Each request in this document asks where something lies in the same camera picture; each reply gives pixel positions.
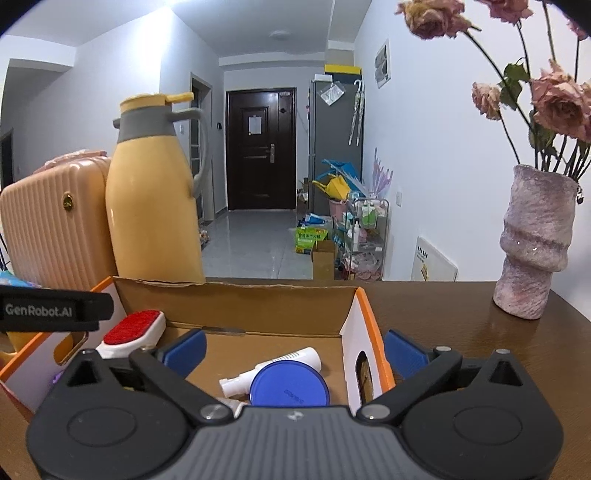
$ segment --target gray refrigerator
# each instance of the gray refrigerator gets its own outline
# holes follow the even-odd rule
[[[349,134],[355,107],[357,86],[341,81],[345,94],[331,106],[320,98],[319,92],[330,82],[312,82],[310,86],[310,148],[309,177],[310,187],[308,209],[317,215],[329,215],[329,201],[326,195],[312,185],[318,175],[327,172],[329,167],[322,160],[351,162],[359,178],[362,178],[363,166],[363,129],[357,146],[357,128],[349,146]]]

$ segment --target thermos handle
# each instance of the thermos handle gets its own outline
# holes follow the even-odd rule
[[[211,149],[209,148],[209,124],[207,123],[205,112],[200,108],[187,108],[185,110],[179,110],[178,112],[169,113],[168,118],[171,122],[200,120],[199,127],[203,133],[203,145],[200,147],[202,162],[199,173],[193,177],[193,196],[197,199],[203,189],[203,183],[212,168],[212,155],[210,153]]]

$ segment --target pink suitcase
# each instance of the pink suitcase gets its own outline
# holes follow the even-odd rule
[[[111,159],[103,155],[80,151],[55,158],[2,191],[0,219],[17,277],[90,290],[117,275],[105,208]]]

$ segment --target wooden table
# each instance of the wooden table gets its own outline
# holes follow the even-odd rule
[[[342,282],[210,279],[239,284],[338,286]],[[541,320],[497,308],[495,284],[358,283],[382,333],[396,328],[424,346],[449,345],[467,357],[508,348],[523,363],[564,428],[552,480],[591,479],[591,322],[554,292]]]

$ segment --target flower vase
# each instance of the flower vase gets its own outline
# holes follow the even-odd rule
[[[573,237],[578,184],[559,173],[517,165],[501,248],[507,254],[493,300],[526,320],[544,313],[552,273],[563,271]]]

